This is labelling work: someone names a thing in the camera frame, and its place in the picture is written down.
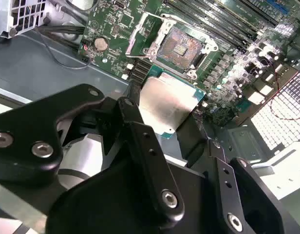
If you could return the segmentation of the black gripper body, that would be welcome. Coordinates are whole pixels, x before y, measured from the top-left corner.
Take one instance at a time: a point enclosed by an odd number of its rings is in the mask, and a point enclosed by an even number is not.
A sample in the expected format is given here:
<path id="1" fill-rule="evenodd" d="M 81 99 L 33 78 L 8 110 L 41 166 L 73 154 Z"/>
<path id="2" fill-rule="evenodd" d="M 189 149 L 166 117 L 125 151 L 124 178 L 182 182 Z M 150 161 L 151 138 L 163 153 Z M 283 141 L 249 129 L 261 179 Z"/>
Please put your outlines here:
<path id="1" fill-rule="evenodd" d="M 212 158 L 206 175 L 163 156 L 122 159 L 65 192 L 52 207 L 49 234 L 221 234 L 225 218 L 212 183 L 229 166 Z"/>

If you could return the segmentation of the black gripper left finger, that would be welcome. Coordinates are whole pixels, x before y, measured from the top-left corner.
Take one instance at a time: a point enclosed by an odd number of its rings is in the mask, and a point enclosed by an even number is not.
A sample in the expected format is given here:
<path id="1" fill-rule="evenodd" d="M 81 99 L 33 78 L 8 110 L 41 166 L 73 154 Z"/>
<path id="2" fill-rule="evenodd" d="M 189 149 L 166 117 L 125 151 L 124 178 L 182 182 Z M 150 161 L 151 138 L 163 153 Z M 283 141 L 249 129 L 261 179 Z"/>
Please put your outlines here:
<path id="1" fill-rule="evenodd" d="M 46 228 L 49 213 L 68 190 L 60 185 L 63 147 L 76 140 L 75 120 L 89 114 L 115 162 L 163 156 L 153 129 L 129 97 L 113 100 L 81 84 L 0 114 L 0 210 L 31 228 Z"/>

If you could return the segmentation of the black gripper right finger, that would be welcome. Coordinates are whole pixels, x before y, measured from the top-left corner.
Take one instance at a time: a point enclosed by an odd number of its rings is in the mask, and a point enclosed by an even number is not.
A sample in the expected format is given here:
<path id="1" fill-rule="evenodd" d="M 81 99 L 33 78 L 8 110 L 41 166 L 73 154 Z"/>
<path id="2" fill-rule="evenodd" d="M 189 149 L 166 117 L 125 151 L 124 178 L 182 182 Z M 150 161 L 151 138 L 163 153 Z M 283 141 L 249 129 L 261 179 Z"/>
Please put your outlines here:
<path id="1" fill-rule="evenodd" d="M 193 116 L 178 127 L 186 167 L 176 183 L 185 204 L 182 234 L 292 234 L 294 219 L 243 159 L 227 161 Z"/>

